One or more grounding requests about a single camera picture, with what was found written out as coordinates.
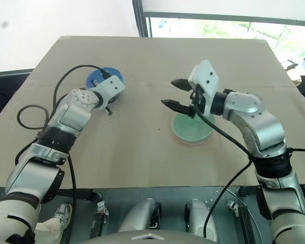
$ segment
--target white blind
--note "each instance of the white blind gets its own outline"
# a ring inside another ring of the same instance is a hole
[[[305,21],[305,0],[142,0],[144,12],[235,15]]]
[[[0,71],[35,68],[60,36],[139,36],[131,0],[0,0]]]

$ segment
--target white curtain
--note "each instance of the white curtain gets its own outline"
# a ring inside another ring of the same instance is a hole
[[[139,36],[131,0],[0,0],[0,71],[35,68],[60,36]]]

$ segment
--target person's leg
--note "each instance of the person's leg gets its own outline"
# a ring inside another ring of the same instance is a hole
[[[35,243],[59,244],[63,231],[70,222],[71,212],[72,206],[62,203],[51,219],[38,223],[35,228]]]

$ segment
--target cable connector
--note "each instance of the cable connector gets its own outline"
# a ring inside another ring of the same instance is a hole
[[[101,69],[101,72],[102,72],[102,76],[103,76],[104,80],[111,77],[111,74],[107,70]]]
[[[232,200],[228,201],[227,207],[228,207],[231,211],[233,211],[233,212],[235,213],[235,216],[236,216],[236,217],[239,217],[238,205],[237,205],[236,202],[234,202],[234,201],[232,201]]]

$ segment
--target table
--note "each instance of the table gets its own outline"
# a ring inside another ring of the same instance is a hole
[[[170,84],[187,78],[193,66],[209,59],[220,78],[220,90],[259,94],[281,121],[289,146],[305,148],[305,98],[262,40],[162,39],[121,37],[61,37],[43,57],[0,114],[0,187],[14,167],[15,155],[37,131],[20,127],[17,111],[28,104],[52,106],[57,81],[80,64],[114,67],[123,74],[126,90],[110,106],[114,112],[93,112],[71,150],[77,187],[128,188],[224,186],[247,157],[216,132],[202,144],[187,145],[172,132],[176,113],[161,99],[189,103],[189,93]],[[91,68],[65,79],[58,97],[84,87]],[[25,124],[43,124],[37,109],[23,113]],[[217,125],[243,143],[239,130],[221,117]],[[291,158],[299,181],[305,184],[305,153]],[[62,188],[71,187],[68,164]],[[256,185],[254,167],[234,185]]]

